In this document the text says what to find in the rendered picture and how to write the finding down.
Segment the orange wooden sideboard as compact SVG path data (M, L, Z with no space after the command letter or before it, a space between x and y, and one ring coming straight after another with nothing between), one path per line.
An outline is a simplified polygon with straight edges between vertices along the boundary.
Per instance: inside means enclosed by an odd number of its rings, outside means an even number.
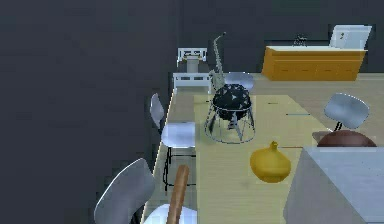
M261 73L270 81L355 81L366 50L267 46Z

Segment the pale wooden dining table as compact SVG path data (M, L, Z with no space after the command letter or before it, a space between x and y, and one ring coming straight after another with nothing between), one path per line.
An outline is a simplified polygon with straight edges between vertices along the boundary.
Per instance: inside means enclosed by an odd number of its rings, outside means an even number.
M253 95L255 137L242 144L216 142L205 134L208 95L194 97L198 224L285 224L283 209L293 180L269 184L250 167L253 151L279 144L296 167L301 148L326 127L287 95Z

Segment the white low shelf unit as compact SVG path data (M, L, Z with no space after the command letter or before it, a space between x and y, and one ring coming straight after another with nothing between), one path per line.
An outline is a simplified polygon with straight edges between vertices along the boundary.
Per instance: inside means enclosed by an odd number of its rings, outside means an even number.
M174 73L174 92L177 92L179 87L207 87L207 93L210 94L211 79L208 73Z

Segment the grey shell chair brown seat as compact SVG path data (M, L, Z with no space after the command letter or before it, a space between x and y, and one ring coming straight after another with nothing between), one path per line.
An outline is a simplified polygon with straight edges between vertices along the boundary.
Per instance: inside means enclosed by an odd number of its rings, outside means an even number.
M366 135L356 132L369 116L369 106L359 98L335 93L324 108L325 115L337 122L333 130L313 132L318 147L376 147Z

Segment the grey box block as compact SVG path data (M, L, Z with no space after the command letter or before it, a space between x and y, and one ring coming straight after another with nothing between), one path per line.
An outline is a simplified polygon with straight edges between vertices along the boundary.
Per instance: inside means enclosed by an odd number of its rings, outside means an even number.
M384 224L384 147L305 147L286 224Z

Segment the grey saxophone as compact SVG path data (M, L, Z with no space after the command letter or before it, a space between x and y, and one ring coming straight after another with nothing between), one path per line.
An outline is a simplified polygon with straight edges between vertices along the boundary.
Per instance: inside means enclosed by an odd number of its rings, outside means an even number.
M222 67L221 57L220 57L220 53L219 53L219 49L218 49L218 40L220 38L222 38L223 36L225 36L225 35L226 35L226 33L223 32L221 35L217 36L213 40L213 49L214 49L214 53L215 53L215 61L216 61L217 71L212 69L209 72L209 77L210 77L210 80L211 80L211 83L212 83L212 87L213 87L213 89L215 91L217 91L218 89L222 88L224 86L224 84L225 84L224 74L223 74L223 67Z

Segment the white framed picture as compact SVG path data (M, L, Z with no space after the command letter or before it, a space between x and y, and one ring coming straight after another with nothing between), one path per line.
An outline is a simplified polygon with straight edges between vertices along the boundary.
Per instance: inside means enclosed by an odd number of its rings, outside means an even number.
M372 27L368 25L336 25L330 47L364 50Z

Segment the grey white shell chair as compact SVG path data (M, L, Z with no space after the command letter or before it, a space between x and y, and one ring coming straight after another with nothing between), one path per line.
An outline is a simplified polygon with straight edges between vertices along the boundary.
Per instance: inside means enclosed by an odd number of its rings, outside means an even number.
M155 179L146 160L137 159L114 177L100 197L93 214L95 224L130 224L154 190ZM166 224L169 206L157 207L143 224ZM179 224L198 224L197 211L182 206Z
M173 187L173 184L168 182L169 166L172 164L172 158L192 157L192 154L173 154L172 149L188 149L195 147L195 123L162 123L165 111L157 93L153 94L150 100L150 116L157 127L161 142L167 147L162 177L164 190L167 191L169 187Z
M248 91L254 86L253 76L246 72L229 72L224 80L226 84L240 84Z

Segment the white small shelf frame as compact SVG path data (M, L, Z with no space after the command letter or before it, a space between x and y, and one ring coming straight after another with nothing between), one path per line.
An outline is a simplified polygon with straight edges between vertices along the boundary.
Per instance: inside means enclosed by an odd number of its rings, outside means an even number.
M206 48L179 48L177 53L177 64L185 60L188 73L197 73L199 62L205 61L207 57Z

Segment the yellow round vase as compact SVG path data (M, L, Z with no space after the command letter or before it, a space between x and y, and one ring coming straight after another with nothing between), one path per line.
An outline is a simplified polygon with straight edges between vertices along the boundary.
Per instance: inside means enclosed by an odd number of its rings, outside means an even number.
M278 150L278 143L272 141L267 148L255 150L250 157L252 172L261 181L279 183L291 172L291 161Z

